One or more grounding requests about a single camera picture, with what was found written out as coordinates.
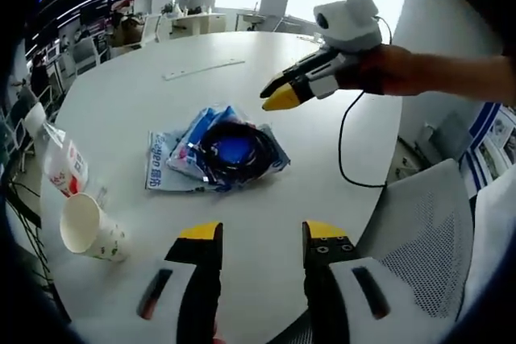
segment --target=bottle label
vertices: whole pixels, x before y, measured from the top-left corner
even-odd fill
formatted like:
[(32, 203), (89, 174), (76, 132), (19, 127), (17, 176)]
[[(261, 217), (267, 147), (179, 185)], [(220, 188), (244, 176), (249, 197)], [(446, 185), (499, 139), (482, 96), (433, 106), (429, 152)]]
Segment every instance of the bottle label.
[(50, 181), (66, 197), (81, 192), (88, 181), (88, 164), (72, 142), (66, 151), (66, 160), (58, 171), (50, 177)]

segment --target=black cable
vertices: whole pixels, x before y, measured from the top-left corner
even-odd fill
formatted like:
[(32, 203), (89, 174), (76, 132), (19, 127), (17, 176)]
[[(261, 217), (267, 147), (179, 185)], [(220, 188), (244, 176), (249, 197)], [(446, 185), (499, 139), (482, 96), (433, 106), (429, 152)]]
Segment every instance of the black cable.
[(10, 203), (13, 208), (16, 208), (23, 216), (34, 226), (41, 227), (40, 216), (32, 211), (23, 201), (20, 200), (18, 194), (15, 192), (15, 187), (10, 184), (12, 180), (12, 171), (18, 166), (20, 152), (15, 151), (11, 154), (9, 161), (6, 164), (6, 169), (1, 177), (1, 186), (6, 200)]
[[(218, 156), (217, 145), (224, 139), (246, 139), (251, 150), (239, 163), (230, 163)], [(256, 179), (267, 172), (277, 160), (273, 141), (262, 131), (236, 122), (213, 125), (199, 143), (203, 170), (211, 183), (222, 180), (225, 184)]]
[(344, 122), (346, 121), (346, 117), (347, 117), (347, 114), (350, 112), (350, 110), (353, 108), (353, 106), (355, 106), (355, 104), (362, 98), (362, 96), (364, 96), (365, 92), (362, 92), (360, 93), (360, 95), (355, 98), (355, 101), (352, 102), (352, 104), (346, 109), (346, 112), (344, 112), (344, 116), (342, 117), (342, 122), (340, 123), (340, 130), (339, 130), (339, 170), (340, 170), (340, 174), (342, 175), (342, 177), (348, 182), (348, 183), (351, 183), (353, 185), (358, 185), (359, 187), (365, 187), (367, 189), (382, 189), (384, 188), (387, 184), (364, 184), (364, 183), (359, 183), (357, 181), (354, 181), (352, 179), (350, 179), (349, 177), (346, 176), (346, 174), (344, 173), (344, 169), (342, 167), (342, 133), (343, 133), (343, 129), (344, 129)]
[(35, 236), (36, 236), (36, 241), (37, 243), (41, 246), (41, 247), (45, 247), (44, 243), (41, 242), (41, 238), (40, 238), (40, 232), (39, 232), (39, 229), (38, 227), (35, 228)]
[(24, 189), (26, 189), (29, 193), (32, 193), (36, 197), (41, 197), (38, 193), (34, 192), (32, 189), (29, 189), (25, 184), (19, 183), (18, 181), (11, 181), (11, 184), (18, 185)]
[(378, 20), (381, 20), (384, 25), (387, 26), (387, 30), (389, 30), (389, 44), (393, 44), (393, 31), (390, 29), (390, 26), (389, 24), (387, 23), (387, 21), (385, 19), (383, 19), (381, 16), (375, 16), (374, 19), (376, 19), (377, 21)]
[(37, 276), (37, 277), (39, 277), (40, 279), (45, 280), (45, 281), (47, 281), (47, 282), (48, 282), (48, 278), (47, 278), (47, 277), (42, 276), (42, 275), (41, 275), (41, 274), (39, 274), (37, 271), (32, 270), (32, 274), (33, 274), (34, 276)]
[[(16, 196), (18, 196), (18, 191), (16, 190), (15, 186), (13, 186), (13, 190), (15, 191)], [(50, 273), (50, 269), (46, 265), (46, 263), (48, 263), (48, 260), (47, 260), (47, 257), (45, 256), (43, 250), (41, 249), (41, 245), (43, 243), (41, 243), (39, 235), (37, 235), (38, 234), (37, 230), (36, 230), (36, 234), (34, 234), (30, 225), (28, 224), (28, 220), (24, 216), (22, 216), (22, 214), (15, 207), (11, 207), (11, 208), (14, 210), (19, 221), (22, 223), (22, 226), (25, 229), (25, 234), (27, 234), (27, 239), (29, 240), (29, 243), (31, 244), (32, 250), (34, 250), (36, 257), (40, 261), (41, 266), (44, 270), (45, 277), (47, 277), (47, 272)]]
[[(384, 25), (387, 26), (387, 29), (389, 30), (389, 44), (393, 44), (393, 32), (390, 29), (389, 24), (383, 19), (381, 16), (375, 16), (376, 20), (381, 20)], [(359, 187), (364, 187), (367, 189), (383, 189), (387, 187), (387, 183), (384, 184), (365, 184), (365, 183), (359, 183), (358, 181), (354, 181), (346, 176), (346, 173), (344, 173), (344, 169), (342, 166), (342, 133), (344, 129), (344, 122), (346, 121), (347, 114), (350, 112), (350, 110), (355, 106), (355, 104), (364, 96), (365, 92), (359, 94), (359, 96), (355, 99), (355, 101), (352, 102), (352, 104), (346, 109), (344, 112), (344, 116), (342, 117), (342, 122), (340, 123), (340, 130), (339, 130), (339, 170), (342, 177), (348, 182), (353, 185), (358, 185)]]

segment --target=poster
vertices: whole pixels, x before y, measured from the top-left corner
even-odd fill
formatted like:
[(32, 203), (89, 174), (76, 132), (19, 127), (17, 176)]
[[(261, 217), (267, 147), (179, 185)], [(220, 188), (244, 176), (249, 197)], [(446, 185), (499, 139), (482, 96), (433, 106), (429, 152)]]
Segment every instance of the poster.
[(496, 180), (500, 176), (500, 174), (498, 173), (497, 166), (494, 163), (493, 157), (491, 156), (491, 154), (489, 153), (489, 151), (485, 147), (484, 143), (482, 143), (478, 147), (478, 150), (481, 152), (482, 157), (484, 158), (484, 161), (487, 164), (487, 169), (489, 170), (489, 174), (491, 175), (493, 180)]
[(516, 109), (512, 106), (504, 105), (504, 107), (516, 118)]
[(503, 147), (503, 151), (507, 154), (510, 162), (516, 164), (516, 128), (513, 128), (510, 133), (506, 145)]
[(494, 123), (489, 129), (488, 136), (493, 141), (494, 146), (502, 149), (514, 129), (514, 124), (504, 114), (498, 114)]

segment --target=human arm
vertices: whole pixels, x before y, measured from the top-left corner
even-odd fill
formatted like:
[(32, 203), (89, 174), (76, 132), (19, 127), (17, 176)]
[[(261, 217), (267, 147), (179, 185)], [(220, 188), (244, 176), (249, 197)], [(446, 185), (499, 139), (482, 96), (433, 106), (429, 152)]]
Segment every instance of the human arm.
[(342, 89), (399, 96), (438, 91), (514, 106), (516, 75), (513, 67), (513, 60), (504, 56), (465, 60), (382, 46), (364, 58), (358, 85), (350, 83), (344, 74), (337, 73), (335, 78)]

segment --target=white round table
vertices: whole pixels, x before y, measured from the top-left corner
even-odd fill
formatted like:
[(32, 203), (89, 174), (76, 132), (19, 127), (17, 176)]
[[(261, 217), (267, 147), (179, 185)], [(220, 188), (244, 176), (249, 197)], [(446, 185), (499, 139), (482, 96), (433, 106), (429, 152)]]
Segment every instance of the white round table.
[[(133, 249), (112, 264), (68, 252), (59, 233), (65, 198), (42, 183), (42, 238), (57, 291), (72, 319), (107, 314), (103, 300), (145, 260), (163, 259), (182, 229), (224, 224), (218, 329), (228, 342), (267, 342), (304, 310), (302, 222), (344, 228), (357, 243), (380, 195), (339, 174), (337, 139), (343, 112), (358, 95), (339, 91), (294, 110), (264, 112), (260, 91), (273, 75), (317, 50), (295, 35), (231, 32), (176, 39), (115, 58), (80, 76), (57, 119), (108, 187), (106, 212), (130, 233)], [(163, 75), (245, 60), (187, 77)], [(144, 189), (149, 131), (187, 127), (215, 103), (238, 106), (269, 123), (292, 163), (249, 189), (155, 193)], [(349, 177), (385, 182), (402, 110), (398, 97), (366, 95), (349, 114), (343, 166)]]

